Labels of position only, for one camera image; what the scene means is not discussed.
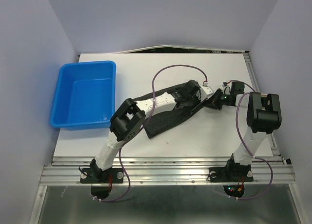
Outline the black dotted skirt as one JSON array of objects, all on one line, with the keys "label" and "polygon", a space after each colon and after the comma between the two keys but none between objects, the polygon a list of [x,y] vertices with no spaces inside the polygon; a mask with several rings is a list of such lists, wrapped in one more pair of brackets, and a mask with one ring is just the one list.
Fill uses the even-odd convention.
[{"label": "black dotted skirt", "polygon": [[200,111],[207,100],[201,102],[193,109],[175,110],[175,97],[186,97],[199,95],[200,85],[195,80],[189,80],[186,83],[174,85],[165,89],[137,97],[134,101],[137,106],[145,111],[144,129],[148,138],[168,131],[194,116]]}]

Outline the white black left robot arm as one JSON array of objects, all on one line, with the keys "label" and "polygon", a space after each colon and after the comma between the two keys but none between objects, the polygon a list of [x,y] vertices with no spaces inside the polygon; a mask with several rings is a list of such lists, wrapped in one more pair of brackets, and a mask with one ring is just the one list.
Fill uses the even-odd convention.
[{"label": "white black left robot arm", "polygon": [[91,161],[88,175],[97,182],[104,182],[119,150],[141,129],[145,129],[151,139],[182,124],[201,109],[201,102],[208,94],[207,87],[189,80],[155,93],[126,99],[112,116],[107,143]]}]

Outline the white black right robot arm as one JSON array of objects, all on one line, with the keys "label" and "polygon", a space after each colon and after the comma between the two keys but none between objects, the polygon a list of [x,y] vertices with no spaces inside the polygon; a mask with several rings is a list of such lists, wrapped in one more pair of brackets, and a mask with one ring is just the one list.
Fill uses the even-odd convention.
[{"label": "white black right robot arm", "polygon": [[[230,80],[223,83],[223,89],[217,89],[204,106],[215,110],[221,110],[223,106],[236,107],[235,126],[241,143],[223,168],[227,179],[236,180],[251,170],[255,153],[267,135],[280,128],[279,95],[261,94],[242,81]],[[238,124],[241,107],[247,108],[245,135],[240,133]]]}]

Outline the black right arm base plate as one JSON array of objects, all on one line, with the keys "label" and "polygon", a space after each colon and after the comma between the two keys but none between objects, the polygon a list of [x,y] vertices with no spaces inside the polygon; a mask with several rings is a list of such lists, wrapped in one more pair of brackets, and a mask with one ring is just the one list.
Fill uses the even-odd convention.
[{"label": "black right arm base plate", "polygon": [[247,174],[251,170],[247,169],[229,169],[226,167],[209,168],[207,180],[212,183],[234,183],[234,182],[253,182],[253,176]]}]

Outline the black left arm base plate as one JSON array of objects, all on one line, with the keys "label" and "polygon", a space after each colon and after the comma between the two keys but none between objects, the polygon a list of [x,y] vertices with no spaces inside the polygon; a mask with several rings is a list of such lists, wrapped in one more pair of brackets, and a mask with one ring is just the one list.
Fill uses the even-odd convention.
[{"label": "black left arm base plate", "polygon": [[105,171],[94,171],[92,168],[79,168],[82,184],[122,184],[124,171],[121,168],[109,168]]}]

